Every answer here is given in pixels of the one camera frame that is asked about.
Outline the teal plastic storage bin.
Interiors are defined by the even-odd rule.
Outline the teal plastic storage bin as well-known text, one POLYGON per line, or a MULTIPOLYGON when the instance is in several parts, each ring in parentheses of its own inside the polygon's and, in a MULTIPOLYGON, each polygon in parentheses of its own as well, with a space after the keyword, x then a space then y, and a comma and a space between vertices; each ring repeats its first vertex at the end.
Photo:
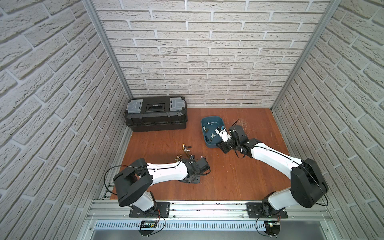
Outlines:
POLYGON ((204 137, 204 141, 205 141, 205 144, 208 148, 210 149, 215 149, 215 148, 218 148, 217 144, 222 140, 218 134, 215 132, 215 129, 217 127, 220 127, 220 126, 224 126, 224 121, 222 118, 218 117, 218 116, 210 116, 210 117, 205 117, 201 120, 201 127, 202 127, 202 131, 203 131, 203 137, 204 137), (215 124, 213 125, 208 125, 208 122, 215 122, 215 124), (207 128, 207 132, 205 133, 204 130, 203 130, 203 127, 206 127, 207 128), (210 138, 212 137, 212 133, 214 133, 216 136, 213 138, 213 141, 212 143, 209 143, 209 141, 207 142, 205 140, 205 136, 208 137, 208 139, 210 140, 210 138))

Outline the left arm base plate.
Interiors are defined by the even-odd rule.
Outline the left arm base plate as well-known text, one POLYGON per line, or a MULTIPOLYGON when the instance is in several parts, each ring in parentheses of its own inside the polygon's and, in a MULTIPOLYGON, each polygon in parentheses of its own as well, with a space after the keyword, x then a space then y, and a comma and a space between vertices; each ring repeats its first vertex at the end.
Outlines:
POLYGON ((168 218, 170 212, 170 202, 155 202, 154 206, 147 211, 142 211, 133 206, 131 208, 130 218, 156 218, 158 216, 168 218))

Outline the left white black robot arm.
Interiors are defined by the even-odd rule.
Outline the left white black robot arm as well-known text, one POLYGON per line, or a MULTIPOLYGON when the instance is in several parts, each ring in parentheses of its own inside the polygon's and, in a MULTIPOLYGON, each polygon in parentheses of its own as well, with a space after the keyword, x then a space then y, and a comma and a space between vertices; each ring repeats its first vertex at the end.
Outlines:
POLYGON ((138 159, 116 174, 113 178, 120 207, 133 207, 142 212, 155 209, 156 201, 150 186, 179 181, 197 184, 202 176, 211 172, 206 158, 200 160, 181 159, 171 164, 150 164, 145 159, 138 159))

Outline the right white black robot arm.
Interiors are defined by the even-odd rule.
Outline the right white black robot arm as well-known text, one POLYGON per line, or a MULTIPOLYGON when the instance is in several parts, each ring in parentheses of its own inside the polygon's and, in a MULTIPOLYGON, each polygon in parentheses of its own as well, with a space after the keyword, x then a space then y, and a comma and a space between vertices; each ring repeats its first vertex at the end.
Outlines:
POLYGON ((290 179, 289 188, 271 193, 262 200, 261 212, 264 215, 271 216, 296 205, 310 209, 326 196, 329 186, 314 160, 294 158, 257 139, 249 139, 239 125, 230 127, 228 131, 225 126, 219 126, 215 133, 221 138, 217 146, 225 154, 234 150, 236 154, 240 153, 273 167, 290 179))

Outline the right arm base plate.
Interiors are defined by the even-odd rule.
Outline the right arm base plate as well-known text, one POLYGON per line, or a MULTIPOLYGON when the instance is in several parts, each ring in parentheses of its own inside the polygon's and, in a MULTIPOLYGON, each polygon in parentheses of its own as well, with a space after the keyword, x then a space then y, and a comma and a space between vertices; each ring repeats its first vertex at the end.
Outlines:
POLYGON ((287 219, 286 209, 275 210, 268 203, 248 202, 246 203, 247 212, 250 219, 271 218, 271 219, 287 219))

